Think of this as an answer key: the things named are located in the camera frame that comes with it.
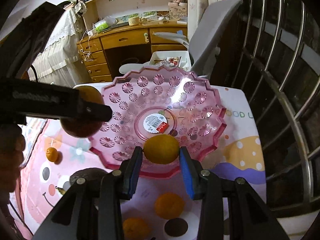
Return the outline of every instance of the cartoon tablecloth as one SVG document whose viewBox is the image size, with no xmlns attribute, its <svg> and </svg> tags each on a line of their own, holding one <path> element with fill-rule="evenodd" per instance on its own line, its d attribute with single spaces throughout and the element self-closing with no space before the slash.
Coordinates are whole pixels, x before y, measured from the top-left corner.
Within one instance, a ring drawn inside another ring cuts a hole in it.
<svg viewBox="0 0 320 240">
<path fill-rule="evenodd" d="M 99 91 L 108 83 L 90 84 Z M 216 87 L 222 104 L 227 108 L 224 120 L 227 127 L 220 137 L 218 149 L 207 155 L 202 166 L 221 178 L 234 180 L 244 177 L 266 201 L 266 178 L 258 131 L 244 93 L 238 89 Z M 45 156 L 48 147 L 62 153 L 59 164 L 50 163 Z M 35 144 L 26 169 L 29 170 L 26 192 L 22 194 L 25 222 L 35 232 L 52 207 L 62 197 L 55 187 L 68 189 L 69 177 L 74 172 L 89 167 L 103 167 L 98 156 L 89 151 L 88 139 L 78 139 L 66 134 L 60 122 L 48 120 Z M 188 230 L 176 240 L 196 239 L 201 211 L 201 201 L 191 201 L 187 196 L 181 174 L 170 179 L 139 178 L 132 200 L 121 204 L 123 219 L 144 218 L 152 229 L 151 237 L 157 240 L 173 239 L 164 231 L 167 220 L 158 217 L 154 202 L 167 192 L 178 194 L 185 201 L 181 218 L 188 223 Z M 228 218 L 227 201 L 224 200 L 224 218 Z"/>
</svg>

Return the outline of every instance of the orange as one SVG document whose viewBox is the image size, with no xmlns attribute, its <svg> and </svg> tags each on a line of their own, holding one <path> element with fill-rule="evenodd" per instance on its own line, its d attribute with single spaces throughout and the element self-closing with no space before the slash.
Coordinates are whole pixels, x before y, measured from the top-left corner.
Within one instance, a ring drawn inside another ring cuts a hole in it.
<svg viewBox="0 0 320 240">
<path fill-rule="evenodd" d="M 49 147 L 45 152 L 45 156 L 47 156 L 47 159 L 49 160 L 49 162 L 54 163 L 55 161 L 58 160 L 59 153 L 56 148 Z"/>
<path fill-rule="evenodd" d="M 179 156 L 179 151 L 179 142 L 168 134 L 153 136 L 143 145 L 145 157 L 156 164 L 172 163 Z"/>
<path fill-rule="evenodd" d="M 125 240 L 144 240 L 150 234 L 150 228 L 142 218 L 128 218 L 123 222 Z"/>
<path fill-rule="evenodd" d="M 155 212 L 163 219 L 174 219 L 181 215 L 184 209 L 183 199 L 175 193 L 160 195 L 155 202 Z"/>
<path fill-rule="evenodd" d="M 91 86 L 77 87 L 80 97 L 88 102 L 104 105 L 100 92 Z M 83 119 L 60 119 L 60 123 L 65 132 L 73 137 L 86 138 L 95 134 L 101 127 L 102 122 Z"/>
</svg>

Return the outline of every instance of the wooden desk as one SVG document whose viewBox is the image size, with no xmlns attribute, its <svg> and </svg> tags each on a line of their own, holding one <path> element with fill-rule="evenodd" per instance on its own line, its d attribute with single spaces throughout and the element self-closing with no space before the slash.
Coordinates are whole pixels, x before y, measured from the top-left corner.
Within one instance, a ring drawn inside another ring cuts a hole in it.
<svg viewBox="0 0 320 240">
<path fill-rule="evenodd" d="M 144 63 L 155 51 L 187 50 L 181 44 L 153 35 L 155 32 L 177 33 L 179 30 L 187 35 L 187 26 L 176 22 L 122 26 L 85 38 L 77 46 L 83 59 L 81 46 L 84 51 L 91 51 L 89 58 L 92 60 L 84 61 L 84 64 L 92 81 L 111 82 L 119 75 L 120 62 L 127 58 L 137 57 L 141 61 L 139 63 Z"/>
</svg>

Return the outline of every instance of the fruit tray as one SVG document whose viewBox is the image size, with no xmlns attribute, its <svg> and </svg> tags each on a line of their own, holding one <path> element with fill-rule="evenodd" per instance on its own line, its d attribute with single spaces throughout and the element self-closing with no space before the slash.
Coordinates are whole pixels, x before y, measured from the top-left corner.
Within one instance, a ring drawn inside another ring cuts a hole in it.
<svg viewBox="0 0 320 240">
<path fill-rule="evenodd" d="M 148 138 L 161 133 L 174 136 L 193 159 L 202 161 L 217 148 L 226 127 L 226 109 L 218 90 L 208 80 L 180 68 L 131 71 L 115 78 L 101 93 L 112 108 L 112 119 L 89 140 L 90 150 L 108 169 L 118 169 L 136 146 L 143 148 Z M 170 178 L 178 171 L 178 159 L 161 165 L 144 158 L 140 175 Z"/>
</svg>

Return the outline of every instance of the desk drawer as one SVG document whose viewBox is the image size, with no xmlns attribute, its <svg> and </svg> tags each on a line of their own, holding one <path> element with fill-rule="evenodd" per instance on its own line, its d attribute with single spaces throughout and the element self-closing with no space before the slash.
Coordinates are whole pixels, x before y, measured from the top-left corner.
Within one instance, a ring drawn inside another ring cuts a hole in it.
<svg viewBox="0 0 320 240">
<path fill-rule="evenodd" d="M 110 70 L 107 63 L 87 67 L 87 71 L 91 77 L 110 75 Z"/>
<path fill-rule="evenodd" d="M 153 33 L 177 33 L 177 31 L 182 31 L 183 35 L 187 36 L 187 27 L 155 27 L 150 28 L 150 40 L 152 44 L 179 44 L 175 41 L 170 41 L 168 39 L 160 38 L 153 35 Z"/>
<path fill-rule="evenodd" d="M 119 32 L 102 36 L 101 43 L 103 49 L 111 49 L 128 45 L 147 44 L 149 43 L 148 29 L 137 29 L 125 32 Z"/>
<path fill-rule="evenodd" d="M 91 77 L 91 79 L 93 83 L 112 82 L 111 75 L 95 76 L 95 77 Z"/>
<path fill-rule="evenodd" d="M 92 54 L 90 54 L 90 61 L 83 61 L 83 63 L 86 66 L 92 66 L 92 65 L 97 65 L 97 64 L 102 64 L 102 63 L 107 63 L 106 58 L 103 54 L 103 51 L 98 51 L 98 52 L 94 52 Z"/>
<path fill-rule="evenodd" d="M 187 50 L 182 44 L 157 44 L 151 45 L 152 53 L 156 51 L 168 51 L 168 50 Z"/>
<path fill-rule="evenodd" d="M 99 50 L 102 50 L 102 46 L 101 46 L 99 38 L 90 39 L 89 42 L 84 41 L 81 43 L 81 46 L 84 51 L 90 50 L 92 53 L 99 51 Z M 80 46 L 80 44 L 77 45 L 79 51 L 81 50 L 81 46 Z"/>
</svg>

